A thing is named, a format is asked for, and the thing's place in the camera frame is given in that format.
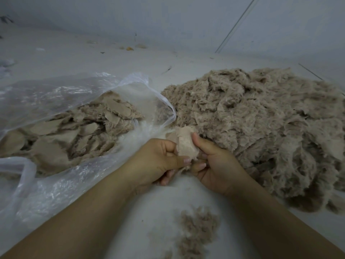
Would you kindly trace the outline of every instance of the forearm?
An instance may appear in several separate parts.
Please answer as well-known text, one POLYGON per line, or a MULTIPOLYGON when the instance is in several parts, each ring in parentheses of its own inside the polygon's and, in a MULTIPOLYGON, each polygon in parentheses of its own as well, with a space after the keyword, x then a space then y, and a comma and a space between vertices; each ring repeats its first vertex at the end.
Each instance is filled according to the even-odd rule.
POLYGON ((1 259, 98 258, 121 221, 121 211, 134 196, 121 169, 108 175, 55 215, 1 259))
POLYGON ((345 258, 251 178, 229 198, 262 258, 345 258))

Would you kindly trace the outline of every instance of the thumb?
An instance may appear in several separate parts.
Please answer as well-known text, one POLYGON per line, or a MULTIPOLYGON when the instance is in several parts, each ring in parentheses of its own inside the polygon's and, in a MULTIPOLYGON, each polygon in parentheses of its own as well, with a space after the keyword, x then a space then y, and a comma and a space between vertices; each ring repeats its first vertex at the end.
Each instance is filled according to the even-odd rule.
POLYGON ((193 143, 199 147, 205 154, 216 154, 219 150, 218 146, 213 142, 201 138, 197 133, 192 134, 193 143))
POLYGON ((165 170, 180 169, 191 165, 191 159, 188 156, 167 156, 165 158, 165 170))

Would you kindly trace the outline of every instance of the right hand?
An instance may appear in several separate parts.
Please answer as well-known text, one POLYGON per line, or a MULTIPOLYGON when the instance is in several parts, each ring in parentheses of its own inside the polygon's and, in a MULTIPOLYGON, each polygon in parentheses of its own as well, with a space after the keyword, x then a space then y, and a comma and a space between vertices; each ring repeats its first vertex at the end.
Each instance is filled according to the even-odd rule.
POLYGON ((234 194, 243 183, 252 178, 246 173, 235 156, 213 142, 192 134, 193 143, 203 152, 191 172, 208 189, 224 196, 234 194))

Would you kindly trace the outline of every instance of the left hand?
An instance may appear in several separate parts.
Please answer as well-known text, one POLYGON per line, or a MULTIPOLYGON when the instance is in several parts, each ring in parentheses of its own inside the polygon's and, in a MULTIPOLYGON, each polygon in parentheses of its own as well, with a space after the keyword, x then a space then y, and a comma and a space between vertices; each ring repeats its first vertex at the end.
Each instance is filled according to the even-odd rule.
POLYGON ((190 165, 187 156, 174 154, 176 144, 164 139, 150 139, 121 169, 134 187, 145 187, 158 181, 167 185, 178 169, 190 165))

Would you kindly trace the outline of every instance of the hand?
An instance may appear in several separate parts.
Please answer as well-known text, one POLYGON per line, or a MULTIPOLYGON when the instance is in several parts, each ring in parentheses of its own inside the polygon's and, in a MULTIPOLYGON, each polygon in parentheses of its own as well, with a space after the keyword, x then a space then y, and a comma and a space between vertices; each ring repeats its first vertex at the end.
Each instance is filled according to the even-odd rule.
POLYGON ((187 156, 174 154, 176 144, 164 139, 150 139, 122 167, 134 187, 144 187, 157 181, 167 185, 176 171, 190 165, 187 156))
POLYGON ((228 196, 246 180, 252 180, 231 152, 200 138, 196 133, 192 134, 192 139, 203 153, 199 155, 201 160, 192 165, 191 172, 208 189, 228 196))

